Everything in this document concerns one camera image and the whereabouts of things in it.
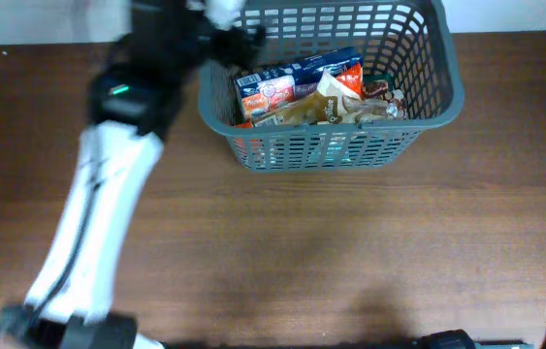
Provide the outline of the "orange spaghetti packet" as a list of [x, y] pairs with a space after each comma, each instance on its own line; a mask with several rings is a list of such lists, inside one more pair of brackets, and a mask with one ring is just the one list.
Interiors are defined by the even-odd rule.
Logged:
[[[348, 82], [346, 83], [346, 85], [348, 85], [354, 91], [358, 91], [358, 89], [359, 89], [358, 81], [363, 80], [363, 68], [360, 67], [359, 65], [356, 65], [351, 70], [346, 71], [345, 73], [343, 73], [340, 76], [342, 76], [343, 78], [348, 79]], [[289, 105], [291, 103], [284, 103], [280, 107], [287, 106], [287, 105]], [[272, 111], [266, 112], [265, 114], [263, 114], [261, 116], [254, 116], [254, 117], [252, 117], [251, 119], [249, 119], [247, 121], [245, 121], [243, 119], [242, 125], [244, 127], [255, 127], [255, 128], [263, 127], [263, 126], [281, 126], [282, 124], [277, 124], [273, 120], [273, 116], [272, 116], [273, 111], [277, 110], [280, 107], [277, 107], [276, 109], [274, 109]]]

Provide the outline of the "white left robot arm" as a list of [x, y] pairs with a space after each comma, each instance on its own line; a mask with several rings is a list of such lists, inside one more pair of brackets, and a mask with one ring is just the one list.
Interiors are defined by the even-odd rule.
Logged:
[[20, 304], [0, 311], [0, 348], [154, 349], [112, 310], [121, 247], [149, 174], [208, 61], [246, 69], [266, 32], [236, 26], [241, 0], [135, 0], [131, 30], [87, 90], [76, 170], [45, 262]]

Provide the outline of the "Kleenex tissue multipack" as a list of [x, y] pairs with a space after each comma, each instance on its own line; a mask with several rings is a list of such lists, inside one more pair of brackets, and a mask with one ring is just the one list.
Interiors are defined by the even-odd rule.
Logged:
[[337, 77], [356, 65], [363, 66], [363, 56], [347, 47], [235, 78], [242, 116], [247, 121], [284, 103], [295, 102], [316, 89], [325, 71]]

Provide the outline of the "beige brown snack bag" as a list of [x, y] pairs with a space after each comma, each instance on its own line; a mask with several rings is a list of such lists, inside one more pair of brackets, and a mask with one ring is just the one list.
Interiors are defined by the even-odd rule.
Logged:
[[282, 125], [325, 125], [408, 118], [404, 94], [400, 89], [366, 99], [362, 94], [363, 81], [358, 81], [358, 91], [346, 85], [347, 82], [347, 78], [334, 78], [325, 73], [314, 92], [273, 111], [273, 120]]

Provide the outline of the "green snack bag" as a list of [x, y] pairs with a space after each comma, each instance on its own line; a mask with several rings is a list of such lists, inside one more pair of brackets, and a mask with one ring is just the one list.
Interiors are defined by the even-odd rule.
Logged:
[[376, 98], [394, 89], [392, 78], [387, 75], [364, 75], [362, 94], [366, 99]]

